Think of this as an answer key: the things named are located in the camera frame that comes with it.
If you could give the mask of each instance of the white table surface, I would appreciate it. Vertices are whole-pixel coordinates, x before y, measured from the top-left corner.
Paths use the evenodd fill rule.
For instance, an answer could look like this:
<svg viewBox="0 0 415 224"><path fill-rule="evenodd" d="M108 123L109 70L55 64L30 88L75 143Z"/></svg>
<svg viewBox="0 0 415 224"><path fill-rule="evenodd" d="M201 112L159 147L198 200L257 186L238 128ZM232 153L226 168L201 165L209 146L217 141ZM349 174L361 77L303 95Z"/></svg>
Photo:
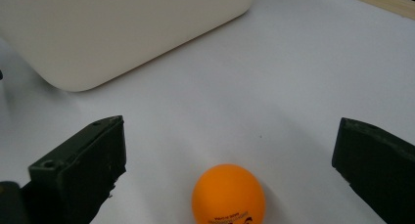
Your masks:
<svg viewBox="0 0 415 224"><path fill-rule="evenodd" d="M264 224L383 220L331 166L341 117L415 143L415 21L356 0L254 0L242 17L87 92L50 86L0 41L0 181L122 114L127 172L92 223L194 223L199 176L237 163Z"/></svg>

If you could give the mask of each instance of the white container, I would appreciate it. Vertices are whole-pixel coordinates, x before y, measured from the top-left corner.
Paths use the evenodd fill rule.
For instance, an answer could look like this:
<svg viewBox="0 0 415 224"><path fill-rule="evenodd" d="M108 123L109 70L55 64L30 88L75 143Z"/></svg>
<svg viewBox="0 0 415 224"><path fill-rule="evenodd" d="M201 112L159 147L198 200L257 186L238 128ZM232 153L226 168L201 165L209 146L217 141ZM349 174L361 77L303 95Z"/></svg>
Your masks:
<svg viewBox="0 0 415 224"><path fill-rule="evenodd" d="M0 0L0 36L49 83L96 87L242 15L252 0Z"/></svg>

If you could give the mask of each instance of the screw hole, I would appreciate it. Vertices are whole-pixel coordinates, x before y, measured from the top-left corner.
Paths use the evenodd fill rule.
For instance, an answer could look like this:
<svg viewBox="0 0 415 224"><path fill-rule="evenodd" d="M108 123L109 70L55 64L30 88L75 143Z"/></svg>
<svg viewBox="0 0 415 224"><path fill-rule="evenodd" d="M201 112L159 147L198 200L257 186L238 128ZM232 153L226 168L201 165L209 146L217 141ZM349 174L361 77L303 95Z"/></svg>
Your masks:
<svg viewBox="0 0 415 224"><path fill-rule="evenodd" d="M57 167L57 164L53 160L47 160L42 163L42 166L46 168L54 168Z"/></svg>

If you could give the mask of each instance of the orange ping pong ball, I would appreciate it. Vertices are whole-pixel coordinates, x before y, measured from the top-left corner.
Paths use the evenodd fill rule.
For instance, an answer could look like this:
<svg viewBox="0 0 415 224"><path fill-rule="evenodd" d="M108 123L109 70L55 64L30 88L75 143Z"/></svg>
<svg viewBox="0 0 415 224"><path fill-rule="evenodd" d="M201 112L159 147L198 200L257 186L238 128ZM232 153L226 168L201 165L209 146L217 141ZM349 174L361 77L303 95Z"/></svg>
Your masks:
<svg viewBox="0 0 415 224"><path fill-rule="evenodd" d="M265 214L265 196L247 169L219 164L196 183L192 209L197 224L260 224Z"/></svg>

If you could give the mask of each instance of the white box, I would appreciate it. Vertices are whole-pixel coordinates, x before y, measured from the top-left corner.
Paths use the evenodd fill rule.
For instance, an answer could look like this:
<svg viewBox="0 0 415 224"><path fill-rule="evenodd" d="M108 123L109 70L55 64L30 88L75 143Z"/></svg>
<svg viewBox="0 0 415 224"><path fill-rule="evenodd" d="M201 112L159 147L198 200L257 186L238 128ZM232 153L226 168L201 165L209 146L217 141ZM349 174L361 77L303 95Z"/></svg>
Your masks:
<svg viewBox="0 0 415 224"><path fill-rule="evenodd" d="M0 0L0 36L49 83L96 87L242 15L253 0Z"/></svg>

